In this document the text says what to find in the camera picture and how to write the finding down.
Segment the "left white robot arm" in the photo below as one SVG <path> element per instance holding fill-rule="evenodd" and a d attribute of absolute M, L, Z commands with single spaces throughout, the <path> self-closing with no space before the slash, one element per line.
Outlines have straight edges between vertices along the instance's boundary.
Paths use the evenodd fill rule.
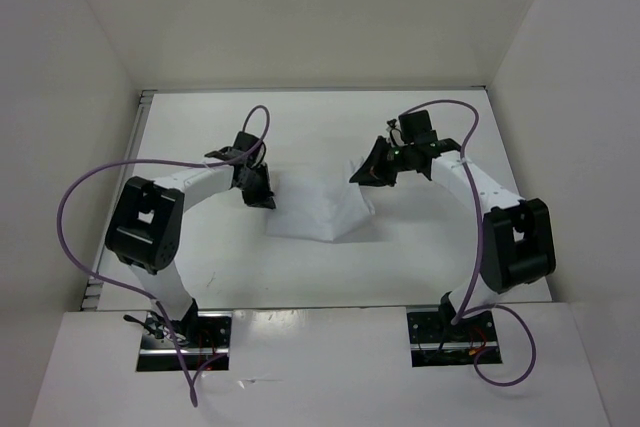
<path fill-rule="evenodd" d="M 152 309 L 165 322 L 163 333 L 176 346 L 192 344 L 200 325 L 197 302 L 175 262 L 183 215 L 233 189 L 248 207 L 275 209 L 265 157 L 265 144 L 241 131 L 232 145 L 206 154 L 194 167 L 155 179 L 133 176 L 124 184 L 105 244 L 152 296 Z"/>

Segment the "white skirt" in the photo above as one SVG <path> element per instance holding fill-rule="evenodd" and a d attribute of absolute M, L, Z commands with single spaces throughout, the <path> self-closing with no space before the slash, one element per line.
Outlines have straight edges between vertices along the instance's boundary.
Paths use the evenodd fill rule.
<path fill-rule="evenodd" d="M 374 205 L 350 181 L 361 164 L 300 164 L 277 172 L 276 208 L 266 215 L 266 234 L 333 243 L 365 225 Z"/>

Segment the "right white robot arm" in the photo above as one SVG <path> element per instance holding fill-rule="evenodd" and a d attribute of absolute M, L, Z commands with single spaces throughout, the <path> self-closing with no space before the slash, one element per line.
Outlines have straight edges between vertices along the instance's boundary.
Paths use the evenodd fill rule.
<path fill-rule="evenodd" d="M 556 256 L 548 206 L 500 185 L 466 156 L 466 144 L 440 139 L 427 111 L 388 122 L 350 181 L 393 187 L 416 172 L 468 207 L 476 220 L 476 260 L 469 280 L 443 295 L 438 327 L 450 340 L 473 328 L 473 317 L 491 309 L 512 289 L 551 275 Z"/>

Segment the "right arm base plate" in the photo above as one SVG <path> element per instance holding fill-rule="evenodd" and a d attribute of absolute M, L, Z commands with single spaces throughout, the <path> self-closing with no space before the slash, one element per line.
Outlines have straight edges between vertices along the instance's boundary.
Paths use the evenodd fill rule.
<path fill-rule="evenodd" d="M 493 316 L 485 311 L 456 326 L 447 324 L 434 306 L 406 311 L 413 368 L 501 364 Z"/>

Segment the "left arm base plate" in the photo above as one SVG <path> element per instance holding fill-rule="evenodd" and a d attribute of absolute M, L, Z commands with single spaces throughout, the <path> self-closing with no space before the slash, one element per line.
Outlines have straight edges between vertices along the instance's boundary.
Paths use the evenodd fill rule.
<path fill-rule="evenodd" d="M 174 345 L 168 328 L 155 312 L 148 311 L 143 321 L 137 372 L 180 371 Z M 185 365 L 190 372 L 227 371 L 230 361 L 232 313 L 230 311 L 203 311 L 199 313 L 199 326 L 188 337 L 176 332 Z"/>

